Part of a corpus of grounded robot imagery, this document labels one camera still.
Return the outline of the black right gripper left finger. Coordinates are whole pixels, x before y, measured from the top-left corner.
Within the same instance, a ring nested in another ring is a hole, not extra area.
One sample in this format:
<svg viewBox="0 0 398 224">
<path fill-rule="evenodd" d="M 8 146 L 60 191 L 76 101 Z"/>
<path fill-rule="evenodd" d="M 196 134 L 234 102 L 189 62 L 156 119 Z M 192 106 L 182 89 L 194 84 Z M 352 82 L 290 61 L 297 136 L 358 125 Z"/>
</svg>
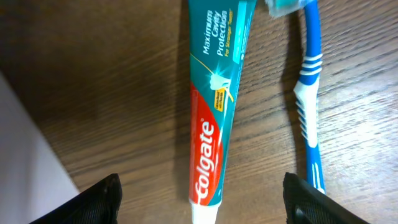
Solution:
<svg viewBox="0 0 398 224">
<path fill-rule="evenodd" d="M 110 174 L 31 224 L 117 224 L 123 192 L 117 174 Z"/>
</svg>

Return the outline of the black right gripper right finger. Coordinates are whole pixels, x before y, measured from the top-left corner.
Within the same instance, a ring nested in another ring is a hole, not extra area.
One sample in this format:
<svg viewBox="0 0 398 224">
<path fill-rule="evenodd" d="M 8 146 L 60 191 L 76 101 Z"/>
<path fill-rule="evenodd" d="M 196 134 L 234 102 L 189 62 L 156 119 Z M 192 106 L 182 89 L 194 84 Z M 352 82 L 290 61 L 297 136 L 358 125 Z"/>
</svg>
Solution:
<svg viewBox="0 0 398 224">
<path fill-rule="evenodd" d="M 288 224 L 369 224 L 293 173 L 284 176 L 283 199 Z"/>
</svg>

